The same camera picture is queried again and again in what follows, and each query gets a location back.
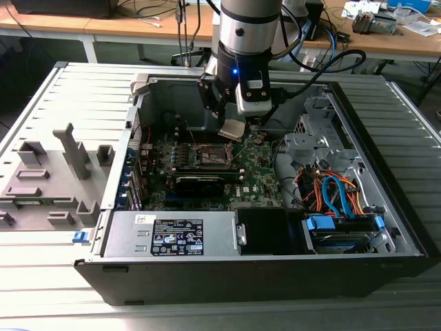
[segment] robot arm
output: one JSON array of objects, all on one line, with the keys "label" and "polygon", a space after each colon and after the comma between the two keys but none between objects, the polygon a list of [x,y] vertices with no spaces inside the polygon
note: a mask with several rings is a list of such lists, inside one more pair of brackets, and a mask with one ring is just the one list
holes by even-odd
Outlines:
[{"label": "robot arm", "polygon": [[248,122],[248,119],[261,119],[273,113],[274,108],[287,99],[284,100],[279,89],[271,89],[268,71],[269,61],[285,56],[300,43],[296,40],[283,52],[271,53],[282,2],[222,0],[214,77],[220,101],[216,100],[209,81],[202,78],[198,82],[205,109],[218,117],[219,130],[225,122],[227,102],[235,103],[238,113]]}]

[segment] power supply label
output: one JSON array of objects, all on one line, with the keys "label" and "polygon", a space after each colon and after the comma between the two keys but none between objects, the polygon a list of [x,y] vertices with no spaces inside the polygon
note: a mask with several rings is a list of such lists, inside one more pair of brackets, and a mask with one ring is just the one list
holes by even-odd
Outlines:
[{"label": "power supply label", "polygon": [[151,253],[155,257],[204,255],[202,219],[155,219]]}]

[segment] table leg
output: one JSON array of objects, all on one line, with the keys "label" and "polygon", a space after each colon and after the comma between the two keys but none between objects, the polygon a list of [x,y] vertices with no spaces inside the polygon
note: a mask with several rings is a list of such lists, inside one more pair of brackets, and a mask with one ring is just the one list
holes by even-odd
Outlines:
[{"label": "table leg", "polygon": [[85,55],[88,58],[89,63],[98,63],[96,59],[95,47],[94,47],[94,37],[90,34],[81,35],[80,41],[83,43],[85,50]]},{"label": "table leg", "polygon": [[430,90],[432,89],[432,87],[436,84],[441,82],[441,70],[439,71],[439,73],[437,73],[436,76],[434,76],[434,78],[432,78],[432,80],[430,80],[430,82],[427,84],[427,86],[422,90],[422,92],[420,93],[420,95],[418,95],[418,97],[416,98],[416,105],[420,105],[421,101],[424,100],[424,98],[427,96],[427,93],[430,92]]},{"label": "table leg", "polygon": [[138,57],[141,61],[146,60],[145,52],[144,52],[144,45],[142,43],[138,44]]}]

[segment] wooden desk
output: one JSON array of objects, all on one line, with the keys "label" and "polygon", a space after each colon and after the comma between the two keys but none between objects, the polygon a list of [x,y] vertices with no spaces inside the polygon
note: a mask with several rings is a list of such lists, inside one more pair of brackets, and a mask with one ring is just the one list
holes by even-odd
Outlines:
[{"label": "wooden desk", "polygon": [[[338,27],[338,31],[350,34],[347,49],[361,49],[367,53],[369,58],[381,59],[409,59],[415,57],[414,61],[424,61],[424,58],[436,59],[441,55],[441,34],[434,34],[430,37],[423,37],[418,33],[398,26],[395,34],[358,34],[352,32],[352,19],[343,20],[341,17],[345,0],[326,0],[326,6],[331,22]],[[440,15],[441,10],[430,9],[428,15]],[[303,44],[306,48],[327,49],[329,41],[325,36],[315,41],[306,41]]]},{"label": "wooden desk", "polygon": [[[137,8],[161,4],[158,0],[137,0]],[[178,45],[178,28],[174,12],[159,15],[161,28],[154,27],[139,19],[130,19],[120,14],[115,14],[112,19],[90,19],[85,17],[62,17],[55,15],[22,15],[19,14],[9,0],[0,0],[0,36],[28,37],[20,26],[12,19],[5,5],[15,19],[36,38],[71,39],[83,43],[86,56],[90,63],[97,63],[94,49],[95,41],[137,44]],[[168,8],[166,4],[160,8],[143,11],[144,15],[156,14]],[[196,47],[211,47],[213,12],[209,6],[201,6],[201,28],[194,42]],[[197,24],[197,7],[187,7],[187,34],[191,38]]]},{"label": "wooden desk", "polygon": [[9,11],[28,31],[57,31],[70,33],[84,33],[84,27],[89,23],[87,17],[62,17],[54,15],[22,15],[19,14],[10,1],[0,0],[0,28],[17,29],[20,26],[14,21],[6,10],[6,4]]},{"label": "wooden desk", "polygon": [[[369,34],[361,35],[352,32],[352,20],[341,20],[345,0],[325,0],[331,21],[339,26],[338,30],[351,35],[348,49],[364,50],[369,58],[374,59],[402,59],[407,61],[434,62],[441,55],[441,35],[430,37],[420,36],[399,26],[394,35]],[[5,9],[6,0],[0,0],[0,35],[26,37]],[[174,12],[160,15],[161,20],[150,20],[162,25],[157,28],[142,22],[116,14],[113,19],[89,19],[81,17],[58,17],[50,15],[21,15],[8,1],[9,9],[14,17],[28,30],[33,37],[53,39],[74,39],[83,43],[88,61],[96,63],[94,51],[95,41],[137,44],[178,45],[178,30]],[[161,4],[159,0],[136,0],[137,8]],[[159,8],[143,11],[144,15],[156,14],[173,8],[174,3],[166,3]],[[123,12],[132,16],[132,4],[124,7]],[[440,14],[441,10],[431,9],[429,15]],[[201,6],[201,28],[195,41],[196,47],[210,47],[212,39],[213,12],[209,6]],[[191,38],[197,23],[197,7],[187,7],[188,37]],[[302,51],[307,54],[320,54],[329,47],[325,37],[315,41],[306,41]]]},{"label": "wooden desk", "polygon": [[[153,6],[160,4],[162,1],[136,1],[137,8],[143,6]],[[157,12],[162,12],[167,9],[175,8],[175,3],[166,3],[160,8],[152,8],[142,11],[143,15],[151,15]],[[187,34],[189,38],[193,35],[197,26],[197,7],[188,6],[187,8]],[[117,36],[131,36],[131,37],[151,37],[151,38],[178,38],[178,28],[175,19],[175,12],[169,12],[160,16],[161,20],[156,21],[149,19],[148,21],[159,23],[160,28],[147,24],[140,19],[131,19],[116,14],[112,19],[91,19],[85,26],[85,32],[90,34],[109,34]],[[213,10],[209,6],[201,6],[201,28],[196,36],[197,40],[212,40],[213,34]],[[183,38],[183,25],[181,26],[181,36]]]}]

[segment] white cable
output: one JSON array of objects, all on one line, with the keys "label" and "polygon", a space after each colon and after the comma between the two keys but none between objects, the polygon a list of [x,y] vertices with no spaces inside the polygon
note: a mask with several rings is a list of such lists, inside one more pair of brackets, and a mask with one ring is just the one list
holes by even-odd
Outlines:
[{"label": "white cable", "polygon": [[402,6],[401,8],[404,8],[404,9],[410,9],[410,10],[413,10],[414,12],[417,12],[418,14],[420,14],[421,16],[423,16],[427,21],[431,21],[431,19],[430,18],[428,18],[426,15],[424,15],[421,11],[419,11],[419,10],[416,10],[415,8],[413,8],[413,7],[409,7],[409,6]]},{"label": "white cable", "polygon": [[157,28],[161,27],[161,25],[159,23],[149,22],[149,21],[146,21],[144,19],[139,19],[139,20],[144,22],[144,23],[151,24],[152,26],[156,26]]}]

